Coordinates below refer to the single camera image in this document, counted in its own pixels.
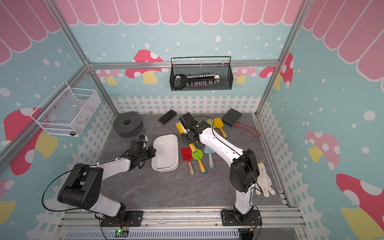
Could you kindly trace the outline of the light green shovel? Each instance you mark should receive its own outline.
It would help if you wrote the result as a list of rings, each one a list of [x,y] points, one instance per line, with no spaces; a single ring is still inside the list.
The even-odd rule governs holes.
[[[207,120],[207,123],[208,123],[212,128],[215,127],[215,123],[214,123],[214,120],[213,120],[213,119],[208,119],[208,120]]]

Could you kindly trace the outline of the light blue shovel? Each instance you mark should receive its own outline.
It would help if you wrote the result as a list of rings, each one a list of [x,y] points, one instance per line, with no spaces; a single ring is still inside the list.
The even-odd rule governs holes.
[[[214,168],[214,161],[213,161],[213,156],[212,156],[212,154],[214,154],[215,151],[214,151],[213,149],[211,149],[209,146],[205,145],[204,153],[207,154],[208,157],[209,157],[209,165],[210,165],[210,168]]]

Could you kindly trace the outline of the red shovel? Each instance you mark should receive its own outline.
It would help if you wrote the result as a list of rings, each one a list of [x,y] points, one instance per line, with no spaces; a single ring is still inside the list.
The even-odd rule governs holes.
[[[181,149],[181,151],[182,151],[183,161],[188,163],[190,174],[193,175],[195,172],[191,163],[191,159],[193,158],[192,150],[190,149],[190,147],[184,147]]]

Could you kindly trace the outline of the white plastic storage box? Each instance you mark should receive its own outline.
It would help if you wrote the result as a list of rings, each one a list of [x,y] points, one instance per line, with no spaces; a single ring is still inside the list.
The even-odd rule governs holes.
[[[171,172],[179,166],[179,146],[176,135],[164,135],[156,138],[153,143],[156,155],[152,158],[153,170],[165,173]]]

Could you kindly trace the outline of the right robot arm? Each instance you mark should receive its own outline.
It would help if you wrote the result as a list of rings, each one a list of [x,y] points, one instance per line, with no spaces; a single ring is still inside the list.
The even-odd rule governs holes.
[[[179,118],[177,128],[182,130],[182,141],[187,145],[200,142],[210,147],[230,167],[229,179],[236,189],[236,199],[233,207],[233,215],[236,222],[246,225],[254,220],[254,207],[252,205],[253,190],[257,187],[257,178],[260,175],[259,165],[255,153],[228,142],[220,136],[205,121],[196,121],[194,118]]]

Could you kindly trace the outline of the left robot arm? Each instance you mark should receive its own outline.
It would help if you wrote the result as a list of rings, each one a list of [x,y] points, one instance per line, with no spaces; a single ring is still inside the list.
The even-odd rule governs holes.
[[[47,185],[41,198],[42,206],[50,212],[70,210],[54,210],[45,204],[45,194],[48,188],[56,180],[67,176],[57,196],[59,203],[72,206],[72,210],[88,210],[112,218],[122,218],[126,212],[125,205],[101,194],[102,181],[134,170],[136,167],[140,168],[140,163],[154,158],[156,151],[154,147],[148,146],[146,140],[138,140],[133,143],[131,148],[112,160],[93,165],[77,164],[73,169],[57,176]]]

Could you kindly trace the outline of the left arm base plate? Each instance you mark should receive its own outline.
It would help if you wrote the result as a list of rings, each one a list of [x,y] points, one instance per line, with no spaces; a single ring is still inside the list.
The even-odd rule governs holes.
[[[143,220],[143,211],[126,211],[116,217],[104,216],[101,218],[102,227],[140,227]]]

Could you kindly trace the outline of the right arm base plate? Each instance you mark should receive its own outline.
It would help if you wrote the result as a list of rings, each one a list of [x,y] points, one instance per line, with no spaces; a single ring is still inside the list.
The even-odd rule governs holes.
[[[249,210],[246,214],[241,214],[238,210],[221,210],[221,220],[223,226],[253,226],[263,225],[260,211]]]

